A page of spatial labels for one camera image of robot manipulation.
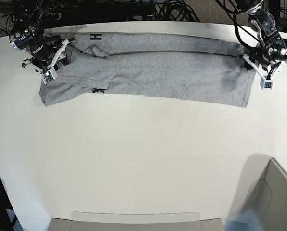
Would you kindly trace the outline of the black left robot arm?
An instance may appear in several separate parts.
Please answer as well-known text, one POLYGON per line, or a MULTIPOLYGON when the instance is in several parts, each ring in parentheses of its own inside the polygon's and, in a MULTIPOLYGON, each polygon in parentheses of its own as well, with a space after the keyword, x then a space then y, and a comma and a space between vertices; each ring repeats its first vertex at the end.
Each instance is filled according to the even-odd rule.
POLYGON ((228 13, 232 15, 235 35, 240 44, 246 48, 249 59, 260 64, 264 70, 268 67, 274 70, 278 64, 287 63, 287 39, 281 37, 273 16, 262 8, 261 1, 236 0, 232 6, 234 10, 229 10, 228 13), (251 28, 257 33, 256 47, 249 46, 240 37, 236 18, 243 13, 248 14, 251 28))

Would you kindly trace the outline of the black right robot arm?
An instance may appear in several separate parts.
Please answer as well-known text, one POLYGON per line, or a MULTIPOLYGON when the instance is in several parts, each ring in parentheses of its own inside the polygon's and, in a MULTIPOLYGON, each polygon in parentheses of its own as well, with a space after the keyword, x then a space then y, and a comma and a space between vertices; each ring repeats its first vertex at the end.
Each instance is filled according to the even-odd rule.
POLYGON ((56 7, 54 0, 20 0, 14 12, 14 25, 9 32, 11 46, 31 55, 23 60, 22 67, 32 64, 37 71, 49 70, 49 66, 59 48, 63 45, 60 35, 45 35, 43 22, 61 17, 52 13, 56 7))

